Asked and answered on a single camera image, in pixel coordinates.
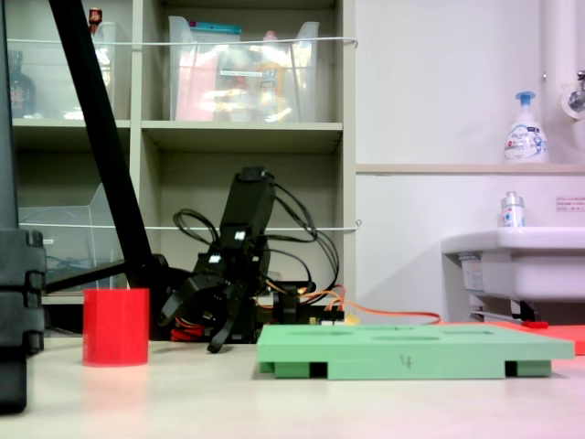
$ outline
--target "green tray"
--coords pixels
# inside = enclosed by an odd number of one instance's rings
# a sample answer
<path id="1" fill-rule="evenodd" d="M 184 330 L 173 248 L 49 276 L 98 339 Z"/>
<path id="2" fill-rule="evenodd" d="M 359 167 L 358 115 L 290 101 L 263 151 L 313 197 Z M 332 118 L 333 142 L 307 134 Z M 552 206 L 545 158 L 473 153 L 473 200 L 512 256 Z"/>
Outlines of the green tray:
<path id="1" fill-rule="evenodd" d="M 263 373 L 276 378 L 446 380 L 548 377 L 573 342 L 492 325 L 266 326 Z"/>

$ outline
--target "white table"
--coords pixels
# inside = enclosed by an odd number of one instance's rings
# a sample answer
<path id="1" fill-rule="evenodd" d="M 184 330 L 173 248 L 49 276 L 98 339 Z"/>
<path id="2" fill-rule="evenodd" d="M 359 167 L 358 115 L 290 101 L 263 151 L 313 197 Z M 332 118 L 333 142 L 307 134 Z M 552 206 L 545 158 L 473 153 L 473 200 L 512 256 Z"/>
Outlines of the white table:
<path id="1" fill-rule="evenodd" d="M 2 439 L 585 438 L 585 358 L 550 379 L 327 381 L 259 375 L 253 346 L 151 343 L 122 369 L 82 367 L 78 338 L 46 348 Z"/>

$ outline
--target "red mat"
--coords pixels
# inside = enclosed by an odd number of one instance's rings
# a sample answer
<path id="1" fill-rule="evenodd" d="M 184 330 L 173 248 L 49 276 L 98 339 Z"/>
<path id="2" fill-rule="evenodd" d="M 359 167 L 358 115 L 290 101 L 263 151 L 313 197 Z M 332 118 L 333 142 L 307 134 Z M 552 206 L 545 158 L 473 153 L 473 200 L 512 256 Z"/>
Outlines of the red mat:
<path id="1" fill-rule="evenodd" d="M 508 322 L 469 323 L 469 325 L 496 325 L 517 331 L 530 332 L 545 337 L 561 338 L 575 343 L 575 355 L 585 355 L 585 325 L 561 325 L 546 328 L 531 328 Z"/>

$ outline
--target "white sink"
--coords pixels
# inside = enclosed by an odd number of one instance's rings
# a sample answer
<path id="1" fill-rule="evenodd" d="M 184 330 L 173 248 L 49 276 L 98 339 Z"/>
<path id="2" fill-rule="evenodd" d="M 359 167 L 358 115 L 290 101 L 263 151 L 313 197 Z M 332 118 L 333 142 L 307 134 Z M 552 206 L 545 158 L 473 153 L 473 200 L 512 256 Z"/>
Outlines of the white sink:
<path id="1" fill-rule="evenodd" d="M 465 288 L 513 301 L 585 301 L 585 228 L 500 228 L 454 236 Z"/>

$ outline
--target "red cylinder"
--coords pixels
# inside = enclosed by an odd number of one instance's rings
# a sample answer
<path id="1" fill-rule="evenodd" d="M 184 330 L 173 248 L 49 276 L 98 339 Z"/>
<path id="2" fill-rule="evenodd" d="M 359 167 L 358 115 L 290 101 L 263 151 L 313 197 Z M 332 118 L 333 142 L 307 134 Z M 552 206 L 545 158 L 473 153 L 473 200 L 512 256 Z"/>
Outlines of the red cylinder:
<path id="1" fill-rule="evenodd" d="M 83 364 L 137 366 L 148 361 L 147 289 L 85 290 Z"/>

